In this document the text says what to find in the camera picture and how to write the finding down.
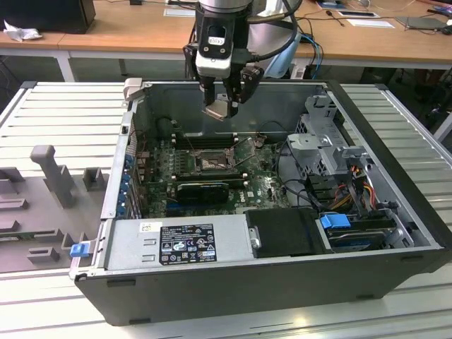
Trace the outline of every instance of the robotic arm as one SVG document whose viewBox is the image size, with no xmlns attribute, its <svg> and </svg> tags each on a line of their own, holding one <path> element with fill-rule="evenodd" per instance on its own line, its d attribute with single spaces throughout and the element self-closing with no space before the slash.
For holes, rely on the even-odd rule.
<svg viewBox="0 0 452 339">
<path fill-rule="evenodd" d="M 294 12 L 302 0 L 290 8 L 282 0 L 287 12 L 269 17 L 254 17 L 263 10 L 263 0 L 199 0 L 196 7 L 197 42 L 184 47 L 190 76 L 199 81 L 204 92 L 204 112 L 220 121 L 238 113 L 257 89 L 264 71 L 261 67 L 246 65 L 269 59 L 290 46 L 297 34 Z M 290 17 L 293 32 L 290 39 L 277 50 L 266 55 L 252 54 L 248 49 L 249 26 Z M 227 101 L 216 100 L 214 82 L 221 78 L 226 88 Z"/>
</svg>

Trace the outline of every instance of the blue latch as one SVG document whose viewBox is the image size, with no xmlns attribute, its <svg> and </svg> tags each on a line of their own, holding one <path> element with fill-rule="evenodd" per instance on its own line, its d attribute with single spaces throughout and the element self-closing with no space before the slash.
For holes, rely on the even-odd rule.
<svg viewBox="0 0 452 339">
<path fill-rule="evenodd" d="M 352 227 L 345 214 L 327 214 L 320 218 L 320 222 L 322 223 L 324 229 Z"/>
<path fill-rule="evenodd" d="M 71 258 L 85 258 L 90 256 L 88 251 L 90 250 L 89 244 L 74 244 L 71 247 Z"/>
</svg>

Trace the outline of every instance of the aluminum profile table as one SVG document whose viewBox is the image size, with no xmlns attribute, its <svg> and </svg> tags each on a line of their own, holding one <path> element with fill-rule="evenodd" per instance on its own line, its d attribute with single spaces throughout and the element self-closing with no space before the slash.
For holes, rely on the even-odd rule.
<svg viewBox="0 0 452 339">
<path fill-rule="evenodd" d="M 127 110 L 123 83 L 25 83 L 0 115 L 0 167 L 42 176 L 30 159 L 35 145 L 53 145 L 71 174 L 99 167 L 109 174 Z"/>
</svg>

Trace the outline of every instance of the black plastic cover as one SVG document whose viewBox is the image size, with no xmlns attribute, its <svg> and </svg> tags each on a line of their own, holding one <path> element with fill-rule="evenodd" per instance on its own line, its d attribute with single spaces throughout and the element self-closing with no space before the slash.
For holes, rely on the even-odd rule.
<svg viewBox="0 0 452 339">
<path fill-rule="evenodd" d="M 248 210 L 245 215 L 248 228 L 257 229 L 261 240 L 256 258 L 325 253 L 315 221 L 318 215 L 310 208 Z"/>
</svg>

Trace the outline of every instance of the wooden desk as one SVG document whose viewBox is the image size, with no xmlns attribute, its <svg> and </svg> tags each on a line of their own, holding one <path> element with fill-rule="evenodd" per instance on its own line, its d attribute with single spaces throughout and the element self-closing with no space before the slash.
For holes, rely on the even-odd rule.
<svg viewBox="0 0 452 339">
<path fill-rule="evenodd" d="M 163 16 L 166 5 L 94 1 L 95 22 L 84 35 L 66 34 L 60 49 L 182 54 L 194 18 Z"/>
<path fill-rule="evenodd" d="M 406 1 L 378 1 L 378 6 L 382 8 L 402 8 Z M 428 4 L 415 2 L 408 6 L 404 11 L 390 12 L 370 8 L 381 17 L 384 16 L 424 16 L 427 9 L 431 8 Z M 319 7 L 311 2 L 305 1 L 300 8 L 297 16 L 303 16 L 303 13 L 315 12 Z M 324 12 L 309 15 L 307 18 L 330 18 Z M 445 22 L 444 16 L 432 16 Z M 437 33 L 435 35 L 424 34 L 416 30 L 405 30 L 405 28 L 396 19 L 382 19 L 388 21 L 395 28 L 367 28 L 354 27 L 348 21 L 342 20 L 345 27 L 340 26 L 336 20 L 312 20 L 314 37 L 322 45 L 325 52 L 325 61 L 330 63 L 334 60 L 356 61 L 383 61 L 392 63 L 419 63 L 419 64 L 443 64 L 448 68 L 452 64 L 452 37 Z M 306 20 L 300 21 L 301 27 L 305 32 L 309 32 L 309 25 Z M 303 53 L 313 55 L 312 47 L 309 45 L 300 46 L 297 56 L 301 57 Z"/>
<path fill-rule="evenodd" d="M 58 49 L 58 43 L 63 39 L 64 33 L 49 32 L 37 40 L 24 40 L 23 42 L 11 40 L 8 35 L 0 34 L 0 48 L 19 49 Z"/>
<path fill-rule="evenodd" d="M 373 0 L 383 8 L 399 9 L 410 0 Z M 423 16 L 431 6 L 415 2 L 404 11 L 382 11 L 381 16 Z M 182 47 L 188 42 L 194 18 L 163 16 L 164 4 L 130 6 L 128 1 L 95 1 L 96 18 L 84 35 L 44 32 L 44 39 L 14 42 L 0 35 L 0 54 L 54 57 L 65 81 L 74 81 L 70 58 L 183 60 Z M 319 11 L 312 0 L 304 0 L 297 16 Z M 309 18 L 330 18 L 325 11 Z M 445 21 L 443 16 L 432 16 Z M 313 20 L 314 36 L 324 54 L 324 65 L 380 66 L 419 69 L 448 69 L 452 66 L 452 37 L 404 30 L 395 19 L 382 19 L 395 28 L 353 27 L 346 20 Z M 309 26 L 300 21 L 305 32 Z M 300 45 L 295 58 L 302 68 L 313 56 L 312 46 Z"/>
</svg>

